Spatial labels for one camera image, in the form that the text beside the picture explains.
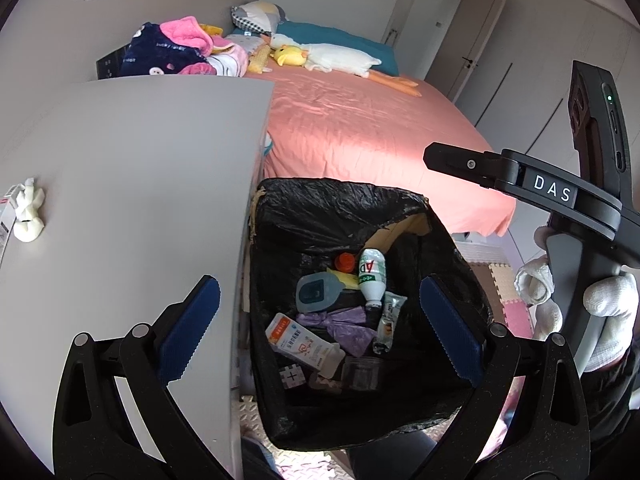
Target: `purple plastic bag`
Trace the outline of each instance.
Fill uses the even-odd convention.
[[[296,320],[303,326],[322,326],[340,346],[354,357],[362,357],[376,331],[359,326],[367,321],[364,307],[345,308],[334,312],[298,314]]]

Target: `screw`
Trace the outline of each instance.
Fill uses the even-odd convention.
[[[139,324],[133,327],[131,333],[133,334],[133,337],[144,337],[149,333],[149,327],[145,324]]]
[[[507,327],[500,323],[493,323],[489,330],[496,337],[505,337],[507,335]]]
[[[87,341],[89,341],[89,336],[87,334],[78,334],[74,339],[74,345],[82,346]]]
[[[555,333],[551,336],[551,341],[553,341],[558,346],[564,346],[564,343],[566,343],[566,340],[564,339],[564,337],[562,337],[562,334],[558,333]]]

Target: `power outlet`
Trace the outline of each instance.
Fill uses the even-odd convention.
[[[95,71],[98,74],[98,79],[109,79],[119,76],[124,53],[128,46],[129,45],[120,47],[118,50],[114,50],[95,62]]]

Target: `black handheld device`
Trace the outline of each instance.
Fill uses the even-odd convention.
[[[617,276],[622,265],[640,269],[640,214],[632,202],[631,164],[622,106],[610,72],[574,61],[569,98],[580,177],[527,155],[473,152],[433,143],[424,152],[430,170],[497,189],[551,213],[547,252],[562,310],[562,335],[584,372],[605,319],[584,308],[584,291]]]

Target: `red cap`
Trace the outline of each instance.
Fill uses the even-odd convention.
[[[340,272],[353,272],[356,268],[356,257],[351,253],[342,253],[335,259],[335,268]]]

